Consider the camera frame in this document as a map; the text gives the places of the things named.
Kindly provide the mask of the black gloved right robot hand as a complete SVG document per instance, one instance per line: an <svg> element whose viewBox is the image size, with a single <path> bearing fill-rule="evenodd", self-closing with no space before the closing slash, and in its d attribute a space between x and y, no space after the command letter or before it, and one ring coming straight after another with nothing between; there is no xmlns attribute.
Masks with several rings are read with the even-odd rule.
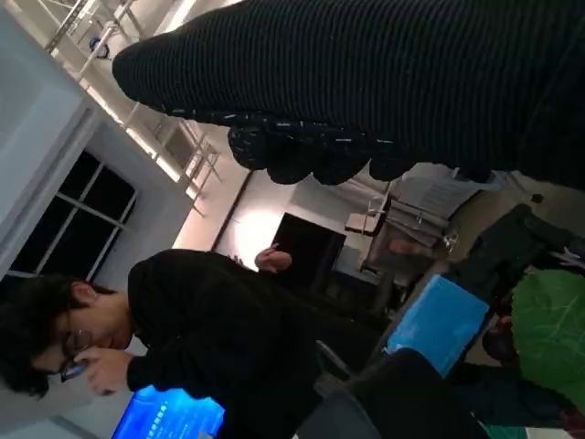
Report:
<svg viewBox="0 0 585 439"><path fill-rule="evenodd" d="M418 163L584 187L581 1L241 1L135 43L133 101L292 185Z"/></svg>

